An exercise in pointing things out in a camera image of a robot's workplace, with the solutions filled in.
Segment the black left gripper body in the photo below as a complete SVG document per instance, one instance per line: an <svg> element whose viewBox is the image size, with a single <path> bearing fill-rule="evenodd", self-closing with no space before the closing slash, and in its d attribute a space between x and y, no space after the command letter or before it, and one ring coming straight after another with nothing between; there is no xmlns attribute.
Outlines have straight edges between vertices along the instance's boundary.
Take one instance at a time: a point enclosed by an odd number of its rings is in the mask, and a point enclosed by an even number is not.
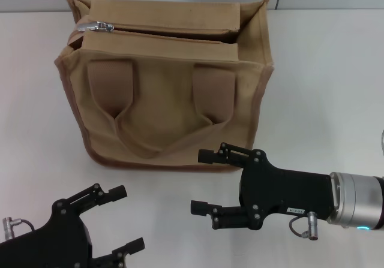
<svg viewBox="0 0 384 268"><path fill-rule="evenodd" d="M1 244L1 267L90 267L92 244L77 203L52 206L48 222Z"/></svg>

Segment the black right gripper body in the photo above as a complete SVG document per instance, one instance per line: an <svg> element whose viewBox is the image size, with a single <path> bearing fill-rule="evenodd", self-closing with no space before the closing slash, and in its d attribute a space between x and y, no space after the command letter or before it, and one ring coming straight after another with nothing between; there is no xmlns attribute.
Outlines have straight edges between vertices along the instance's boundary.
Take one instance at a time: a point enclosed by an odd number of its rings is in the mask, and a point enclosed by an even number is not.
<svg viewBox="0 0 384 268"><path fill-rule="evenodd" d="M239 202L247 211L250 230L260 230L271 214L326 220L333 211L331 177L273 166L262 150L248 150L239 184Z"/></svg>

